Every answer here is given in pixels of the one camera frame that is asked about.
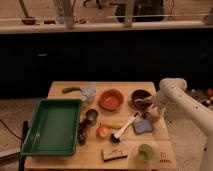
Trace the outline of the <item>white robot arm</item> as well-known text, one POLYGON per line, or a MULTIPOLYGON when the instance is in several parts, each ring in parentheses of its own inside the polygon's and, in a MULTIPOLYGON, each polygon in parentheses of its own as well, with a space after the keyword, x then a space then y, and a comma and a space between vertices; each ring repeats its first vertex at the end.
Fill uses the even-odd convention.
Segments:
POLYGON ((185 90, 187 82, 183 78, 164 78, 159 82, 159 90, 144 99, 154 107, 164 108, 172 100, 199 127, 207 137, 200 163, 200 171, 213 171, 213 111, 189 96, 185 90))

